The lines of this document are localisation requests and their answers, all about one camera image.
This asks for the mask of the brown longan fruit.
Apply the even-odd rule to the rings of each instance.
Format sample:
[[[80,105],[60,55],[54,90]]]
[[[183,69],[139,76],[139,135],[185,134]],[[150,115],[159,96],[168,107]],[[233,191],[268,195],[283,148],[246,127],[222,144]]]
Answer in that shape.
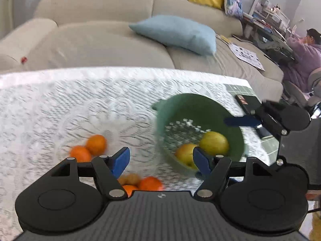
[[[121,175],[121,176],[118,178],[118,182],[119,182],[122,186],[126,185],[126,184],[127,184],[127,176]]]
[[[125,176],[126,184],[138,186],[141,182],[141,177],[138,174],[128,174]]]

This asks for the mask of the orange mandarin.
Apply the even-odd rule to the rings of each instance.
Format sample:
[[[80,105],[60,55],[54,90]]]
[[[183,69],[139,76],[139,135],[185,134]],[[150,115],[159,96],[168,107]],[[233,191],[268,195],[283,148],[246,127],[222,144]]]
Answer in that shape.
[[[137,186],[133,185],[123,185],[122,187],[126,191],[128,197],[131,197],[134,191],[139,190]]]
[[[85,147],[92,156],[100,156],[107,150],[107,140],[102,135],[93,135],[87,140]]]
[[[157,179],[156,177],[145,177],[138,184],[139,190],[142,191],[163,191],[164,186],[163,183]]]
[[[89,152],[89,150],[84,146],[75,146],[70,151],[70,157],[76,158],[77,162],[84,163],[84,162],[90,162],[92,159],[92,156]]]

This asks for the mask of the green colander bowl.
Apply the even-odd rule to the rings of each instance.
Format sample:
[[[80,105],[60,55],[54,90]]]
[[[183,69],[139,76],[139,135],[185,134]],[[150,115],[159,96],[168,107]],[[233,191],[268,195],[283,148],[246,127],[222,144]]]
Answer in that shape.
[[[225,136],[230,149],[228,157],[239,162],[245,153],[243,134],[239,127],[224,123],[232,114],[211,98],[198,94],[178,94],[152,105],[156,111],[156,148],[172,168],[187,177],[194,177],[197,169],[175,157],[183,144],[198,144],[204,133],[213,131]]]

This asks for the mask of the black smartphone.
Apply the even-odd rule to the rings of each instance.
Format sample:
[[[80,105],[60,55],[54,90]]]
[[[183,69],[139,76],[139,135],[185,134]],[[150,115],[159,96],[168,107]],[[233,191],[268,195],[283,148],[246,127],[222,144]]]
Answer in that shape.
[[[256,96],[236,95],[235,99],[243,112],[247,115],[250,115],[252,111],[256,110],[261,105]],[[254,129],[260,139],[268,139],[272,137],[272,134],[269,133],[261,124],[255,126]]]

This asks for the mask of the printed paper sheet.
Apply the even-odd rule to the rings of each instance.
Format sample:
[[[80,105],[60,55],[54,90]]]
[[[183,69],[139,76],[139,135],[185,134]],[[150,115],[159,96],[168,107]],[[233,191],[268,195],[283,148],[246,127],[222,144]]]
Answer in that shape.
[[[245,48],[239,47],[238,45],[233,43],[228,44],[228,47],[239,60],[246,62],[261,71],[265,71],[256,53],[249,51]]]

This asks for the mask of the person in purple robe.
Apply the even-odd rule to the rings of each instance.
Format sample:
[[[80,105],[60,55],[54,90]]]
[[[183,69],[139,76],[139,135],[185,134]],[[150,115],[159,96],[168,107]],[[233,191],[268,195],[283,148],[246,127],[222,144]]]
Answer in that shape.
[[[308,29],[306,37],[300,40],[287,39],[288,46],[293,50],[296,62],[280,66],[283,81],[296,85],[303,93],[309,93],[310,74],[320,68],[320,33],[316,29]]]

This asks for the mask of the white lace tablecloth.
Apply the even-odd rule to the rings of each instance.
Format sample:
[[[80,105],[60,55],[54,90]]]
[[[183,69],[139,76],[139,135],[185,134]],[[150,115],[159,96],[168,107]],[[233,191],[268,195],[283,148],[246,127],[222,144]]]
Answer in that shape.
[[[254,95],[246,80],[202,72],[146,67],[89,67],[1,76],[1,240],[21,233],[15,213],[19,193],[72,147],[95,134],[107,154],[131,151],[128,173],[159,178],[166,190],[194,192],[195,178],[176,172],[155,142],[152,105],[173,95],[207,96],[241,114],[235,94]]]

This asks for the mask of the cluttered white desk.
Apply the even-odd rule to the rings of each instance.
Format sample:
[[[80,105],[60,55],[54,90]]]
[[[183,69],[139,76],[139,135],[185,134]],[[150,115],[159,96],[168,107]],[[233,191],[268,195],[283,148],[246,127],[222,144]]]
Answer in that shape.
[[[243,37],[252,42],[276,64],[295,62],[286,39],[294,36],[290,19],[269,0],[254,0],[249,13],[243,14]]]

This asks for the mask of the light blue pillow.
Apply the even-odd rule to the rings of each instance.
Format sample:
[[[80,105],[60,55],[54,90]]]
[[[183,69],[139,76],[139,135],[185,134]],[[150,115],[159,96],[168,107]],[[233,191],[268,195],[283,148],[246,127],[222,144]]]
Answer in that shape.
[[[129,28],[165,46],[184,48],[199,55],[216,53],[215,31],[207,25],[187,18],[156,15],[131,23]]]

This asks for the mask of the blue patterned cushion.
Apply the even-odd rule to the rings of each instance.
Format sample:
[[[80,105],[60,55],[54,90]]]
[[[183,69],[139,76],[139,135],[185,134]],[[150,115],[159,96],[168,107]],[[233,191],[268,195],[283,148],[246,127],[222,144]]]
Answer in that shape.
[[[243,18],[242,0],[224,0],[224,11],[227,16],[241,20]]]

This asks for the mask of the beige sofa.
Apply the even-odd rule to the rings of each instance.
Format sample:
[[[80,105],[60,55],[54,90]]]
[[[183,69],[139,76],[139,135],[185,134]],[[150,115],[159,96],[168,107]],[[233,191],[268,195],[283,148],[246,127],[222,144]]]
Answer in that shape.
[[[221,40],[201,56],[136,34],[129,24],[156,15],[188,18],[257,54],[265,71],[239,60]],[[158,67],[247,80],[258,98],[278,101],[281,69],[242,35],[240,20],[187,0],[41,0],[31,20],[1,40],[1,73],[68,67]],[[21,64],[21,58],[28,60]]]

